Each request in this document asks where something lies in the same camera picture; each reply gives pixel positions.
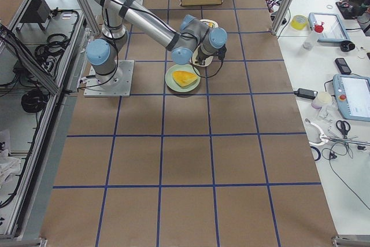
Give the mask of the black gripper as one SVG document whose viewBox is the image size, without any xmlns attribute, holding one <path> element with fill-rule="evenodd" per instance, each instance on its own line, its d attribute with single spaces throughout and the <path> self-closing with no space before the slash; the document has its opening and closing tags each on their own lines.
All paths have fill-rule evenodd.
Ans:
<svg viewBox="0 0 370 247">
<path fill-rule="evenodd" d="M 214 56 L 215 53 L 215 51 L 207 51 L 204 50 L 202 47 L 199 47 L 197 52 L 196 64 L 199 66 L 205 66 L 206 59 L 208 57 Z"/>
</svg>

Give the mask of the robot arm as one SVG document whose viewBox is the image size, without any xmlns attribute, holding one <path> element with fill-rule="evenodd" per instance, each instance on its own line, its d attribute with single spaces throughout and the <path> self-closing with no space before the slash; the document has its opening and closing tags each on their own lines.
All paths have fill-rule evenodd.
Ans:
<svg viewBox="0 0 370 247">
<path fill-rule="evenodd" d="M 102 8 L 103 37 L 88 45 L 87 57 L 95 70 L 98 85 L 103 88 L 116 85 L 121 74 L 115 59 L 127 38 L 123 21 L 136 26 L 163 46 L 170 52 L 171 59 L 176 64 L 187 64 L 194 53 L 197 53 L 197 59 L 200 61 L 205 61 L 211 56 L 224 61 L 228 35 L 223 28 L 210 28 L 188 14 L 177 31 L 137 0 L 94 1 Z"/>
</svg>

